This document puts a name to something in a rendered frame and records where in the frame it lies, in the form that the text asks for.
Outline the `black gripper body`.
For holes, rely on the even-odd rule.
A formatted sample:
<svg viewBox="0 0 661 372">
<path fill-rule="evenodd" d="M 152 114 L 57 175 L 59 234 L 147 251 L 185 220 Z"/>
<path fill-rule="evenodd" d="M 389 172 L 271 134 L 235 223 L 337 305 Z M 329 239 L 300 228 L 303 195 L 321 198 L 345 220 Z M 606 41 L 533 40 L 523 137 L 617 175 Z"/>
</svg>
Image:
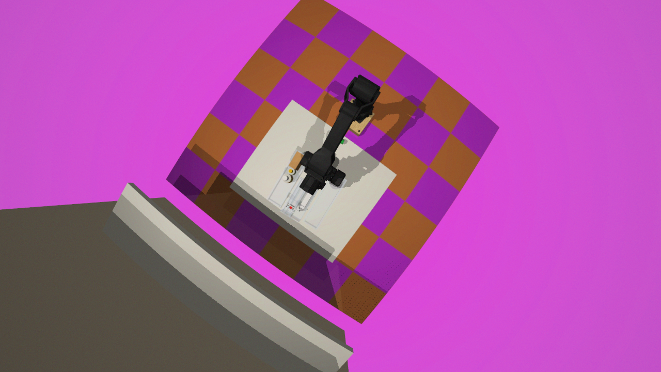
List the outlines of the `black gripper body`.
<svg viewBox="0 0 661 372">
<path fill-rule="evenodd" d="M 305 154 L 304 154 L 304 157 L 302 157 L 301 160 L 300 160 L 300 164 L 305 167 L 306 163 L 307 163 L 309 157 L 311 157 L 311 155 L 312 155 L 311 151 L 306 151 Z M 329 176 L 329 178 L 332 178 L 332 181 L 331 181 L 332 184 L 335 184 L 335 186 L 339 187 L 340 184 L 342 183 L 342 181 L 345 178 L 345 173 L 340 171 L 340 170 L 337 171 L 333 168 L 333 172 Z"/>
</svg>

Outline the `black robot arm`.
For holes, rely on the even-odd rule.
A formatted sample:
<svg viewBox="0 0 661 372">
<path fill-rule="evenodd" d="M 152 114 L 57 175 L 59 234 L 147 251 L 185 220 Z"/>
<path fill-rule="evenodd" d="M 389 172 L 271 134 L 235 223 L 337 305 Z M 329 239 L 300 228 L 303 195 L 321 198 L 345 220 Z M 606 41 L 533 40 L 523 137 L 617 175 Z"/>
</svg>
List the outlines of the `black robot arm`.
<svg viewBox="0 0 661 372">
<path fill-rule="evenodd" d="M 345 90 L 344 103 L 341 104 L 340 114 L 330 130 L 323 147 L 319 148 L 309 157 L 304 172 L 307 176 L 299 188 L 313 195 L 317 189 L 323 189 L 329 176 L 333 172 L 335 151 L 339 147 L 353 121 L 358 123 L 372 115 L 373 104 L 379 97 L 380 86 L 369 79 L 358 75 Z M 349 92 L 356 97 L 353 103 L 349 101 Z M 325 181 L 324 181 L 325 180 Z"/>
</svg>

